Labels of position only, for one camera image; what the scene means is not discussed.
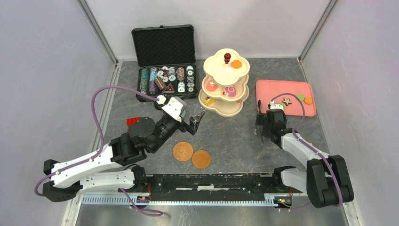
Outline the chocolate star cookie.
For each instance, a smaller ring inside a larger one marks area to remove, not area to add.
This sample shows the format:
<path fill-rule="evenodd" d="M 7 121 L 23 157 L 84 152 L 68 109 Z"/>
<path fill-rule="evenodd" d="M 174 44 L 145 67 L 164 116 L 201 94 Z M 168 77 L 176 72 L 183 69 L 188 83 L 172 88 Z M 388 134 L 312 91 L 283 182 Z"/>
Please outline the chocolate star cookie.
<path fill-rule="evenodd" d="M 285 106 L 289 106 L 290 104 L 292 104 L 290 98 L 283 98 L 282 103 L 283 103 Z"/>

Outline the yellow roll cake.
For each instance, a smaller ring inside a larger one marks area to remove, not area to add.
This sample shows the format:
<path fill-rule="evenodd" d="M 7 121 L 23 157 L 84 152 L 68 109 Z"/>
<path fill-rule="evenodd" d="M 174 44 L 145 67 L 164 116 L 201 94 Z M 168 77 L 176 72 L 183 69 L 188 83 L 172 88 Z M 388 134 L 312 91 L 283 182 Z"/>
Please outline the yellow roll cake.
<path fill-rule="evenodd" d="M 204 104 L 206 105 L 206 106 L 210 106 L 211 104 L 213 104 L 215 102 L 215 99 L 214 98 L 211 98 L 211 97 L 205 97 L 204 98 Z"/>

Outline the pink cupcake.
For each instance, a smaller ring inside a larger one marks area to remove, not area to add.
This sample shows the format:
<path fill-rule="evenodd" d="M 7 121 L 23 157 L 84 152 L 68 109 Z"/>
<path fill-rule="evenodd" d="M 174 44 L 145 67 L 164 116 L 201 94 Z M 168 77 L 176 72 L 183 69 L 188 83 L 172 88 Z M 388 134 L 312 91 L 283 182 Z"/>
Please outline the pink cupcake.
<path fill-rule="evenodd" d="M 205 89 L 208 92 L 214 92 L 218 89 L 218 85 L 214 80 L 209 80 L 205 85 Z"/>

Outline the orange flower cookie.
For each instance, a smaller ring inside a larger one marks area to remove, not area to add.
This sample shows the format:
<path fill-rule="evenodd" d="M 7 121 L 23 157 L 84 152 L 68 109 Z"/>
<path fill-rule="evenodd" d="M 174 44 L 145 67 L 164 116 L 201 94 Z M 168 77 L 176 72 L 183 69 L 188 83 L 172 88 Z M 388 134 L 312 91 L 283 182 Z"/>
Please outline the orange flower cookie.
<path fill-rule="evenodd" d="M 241 62 L 240 60 L 234 60 L 234 61 L 231 63 L 231 66 L 232 66 L 234 69 L 239 69 L 239 68 L 242 67 L 242 62 Z"/>

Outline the black serving tongs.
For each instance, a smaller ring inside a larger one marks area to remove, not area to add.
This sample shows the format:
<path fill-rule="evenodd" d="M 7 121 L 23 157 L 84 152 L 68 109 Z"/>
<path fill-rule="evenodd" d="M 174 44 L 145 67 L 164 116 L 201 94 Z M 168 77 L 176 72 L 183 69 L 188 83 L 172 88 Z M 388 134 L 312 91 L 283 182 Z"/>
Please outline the black serving tongs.
<path fill-rule="evenodd" d="M 255 131 L 254 134 L 256 136 L 258 136 L 262 142 L 262 144 L 264 144 L 263 141 L 263 118 L 264 118 L 264 113 L 261 112 L 261 100 L 257 101 L 257 110 L 258 113 L 256 115 L 256 120 L 255 120 Z"/>

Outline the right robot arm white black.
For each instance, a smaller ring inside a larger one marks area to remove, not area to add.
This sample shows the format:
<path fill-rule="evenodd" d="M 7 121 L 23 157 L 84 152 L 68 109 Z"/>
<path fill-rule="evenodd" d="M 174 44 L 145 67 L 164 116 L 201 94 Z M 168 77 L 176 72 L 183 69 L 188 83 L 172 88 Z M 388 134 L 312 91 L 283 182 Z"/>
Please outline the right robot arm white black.
<path fill-rule="evenodd" d="M 294 129 L 287 127 L 287 118 L 281 109 L 258 113 L 255 121 L 261 138 L 267 138 L 283 151 L 290 153 L 305 168 L 276 168 L 272 187 L 284 192 L 289 187 L 307 194 L 316 208 L 340 205 L 354 200 L 355 194 L 345 159 L 329 155 L 305 141 Z"/>

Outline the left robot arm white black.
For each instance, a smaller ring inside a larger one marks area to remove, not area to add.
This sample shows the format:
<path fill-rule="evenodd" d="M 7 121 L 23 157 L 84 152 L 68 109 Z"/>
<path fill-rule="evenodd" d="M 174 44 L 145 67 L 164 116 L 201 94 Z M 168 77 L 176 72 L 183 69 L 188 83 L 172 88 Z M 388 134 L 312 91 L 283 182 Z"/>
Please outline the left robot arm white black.
<path fill-rule="evenodd" d="M 135 117 L 126 133 L 98 151 L 66 162 L 46 160 L 43 172 L 49 181 L 42 185 L 41 194 L 52 202 L 64 202 L 84 192 L 142 192 L 148 179 L 136 163 L 145 160 L 148 153 L 156 153 L 177 130 L 194 135 L 204 114 L 190 117 L 188 123 L 167 113 L 157 122 L 149 117 Z"/>

